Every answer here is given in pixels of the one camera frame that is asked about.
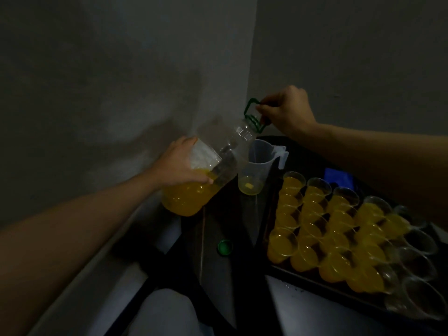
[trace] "black tray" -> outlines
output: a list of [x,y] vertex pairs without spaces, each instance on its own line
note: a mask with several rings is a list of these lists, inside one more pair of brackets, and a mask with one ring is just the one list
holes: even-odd
[[[358,192],[360,198],[370,194],[378,195],[378,193],[375,192],[371,193],[365,184],[357,180],[354,181],[356,192]],[[415,333],[416,331],[424,334],[445,334],[448,332],[447,319],[444,321],[416,321],[387,311],[384,306],[384,294],[358,294],[352,291],[345,282],[325,282],[321,279],[316,268],[299,273],[291,267],[288,259],[281,264],[272,264],[266,256],[267,243],[269,233],[272,231],[275,224],[278,191],[281,189],[282,183],[283,180],[278,178],[271,184],[259,231],[259,237],[256,243],[256,250],[261,258],[266,274],[378,319],[392,329],[396,329],[399,334],[408,332]],[[434,238],[439,247],[438,254],[429,256],[439,273],[438,279],[432,281],[431,284],[439,290],[444,297],[447,297],[445,283],[448,280],[448,272],[446,262],[444,262],[444,259],[448,256],[447,246],[440,242],[432,226],[429,225],[424,231]]]

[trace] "hand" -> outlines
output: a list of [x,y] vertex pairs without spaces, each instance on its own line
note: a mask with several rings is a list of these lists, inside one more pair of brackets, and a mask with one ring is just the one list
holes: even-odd
[[160,158],[145,171],[154,176],[160,187],[178,185],[197,181],[203,184],[213,184],[213,180],[204,173],[195,171],[190,165],[190,152],[198,141],[197,137],[180,137],[173,141]]
[[256,108],[290,138],[316,124],[306,91],[295,86],[268,95]]

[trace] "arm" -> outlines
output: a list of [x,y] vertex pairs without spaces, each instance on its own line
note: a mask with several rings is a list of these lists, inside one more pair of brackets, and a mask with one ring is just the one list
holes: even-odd
[[344,129],[318,124],[305,90],[289,86],[259,112],[285,135],[378,191],[448,228],[448,137]]
[[212,182],[190,168],[196,138],[180,138],[145,172],[0,231],[0,325],[23,335],[131,213],[162,186]]

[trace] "left hand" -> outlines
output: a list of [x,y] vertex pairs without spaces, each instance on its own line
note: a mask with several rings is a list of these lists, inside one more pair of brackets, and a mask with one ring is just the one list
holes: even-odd
[[190,165],[190,152],[198,138],[180,137],[173,141],[152,167],[144,173],[154,176],[160,187],[188,182],[213,184],[204,173],[195,171]]

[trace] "right hand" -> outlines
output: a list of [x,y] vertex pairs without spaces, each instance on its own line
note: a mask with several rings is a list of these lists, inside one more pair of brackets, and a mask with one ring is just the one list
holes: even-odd
[[316,125],[306,91],[295,86],[266,96],[256,108],[289,138]]

